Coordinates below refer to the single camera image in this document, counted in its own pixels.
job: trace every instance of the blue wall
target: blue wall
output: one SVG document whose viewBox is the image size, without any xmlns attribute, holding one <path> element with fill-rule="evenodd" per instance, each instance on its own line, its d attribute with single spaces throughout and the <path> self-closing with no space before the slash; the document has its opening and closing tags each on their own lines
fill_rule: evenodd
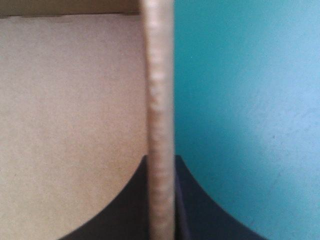
<svg viewBox="0 0 320 240">
<path fill-rule="evenodd" d="M 176 0 L 175 139 L 237 220 L 319 240 L 320 1 Z"/>
</svg>

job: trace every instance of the brown cardboard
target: brown cardboard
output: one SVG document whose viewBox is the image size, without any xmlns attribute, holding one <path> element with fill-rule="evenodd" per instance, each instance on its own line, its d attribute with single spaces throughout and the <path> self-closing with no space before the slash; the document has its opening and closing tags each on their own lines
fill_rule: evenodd
<svg viewBox="0 0 320 240">
<path fill-rule="evenodd" d="M 139 16 L 0 19 L 0 239 L 54 240 L 146 154 Z"/>
<path fill-rule="evenodd" d="M 138 0 L 0 0 L 0 16 L 137 13 Z"/>
</svg>

